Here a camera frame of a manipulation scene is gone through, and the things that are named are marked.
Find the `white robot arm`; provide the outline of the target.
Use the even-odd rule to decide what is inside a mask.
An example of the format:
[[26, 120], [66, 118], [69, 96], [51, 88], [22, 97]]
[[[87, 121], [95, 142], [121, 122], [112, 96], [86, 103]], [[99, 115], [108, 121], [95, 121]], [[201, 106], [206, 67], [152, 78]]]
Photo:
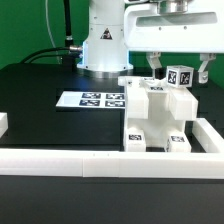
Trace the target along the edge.
[[89, 35], [80, 69], [98, 77], [130, 70], [130, 52], [145, 52], [150, 67], [162, 53], [198, 53], [198, 81], [224, 53], [224, 0], [89, 0]]

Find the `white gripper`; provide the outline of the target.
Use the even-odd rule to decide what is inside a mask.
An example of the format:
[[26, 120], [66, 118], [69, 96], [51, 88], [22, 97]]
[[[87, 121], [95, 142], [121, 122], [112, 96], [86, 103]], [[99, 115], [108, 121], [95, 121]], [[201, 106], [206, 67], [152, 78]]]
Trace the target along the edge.
[[224, 1], [188, 1], [187, 10], [160, 13], [157, 2], [129, 6], [124, 39], [131, 51], [147, 52], [152, 76], [161, 68], [160, 52], [201, 53], [198, 82], [208, 82], [215, 53], [224, 53]]

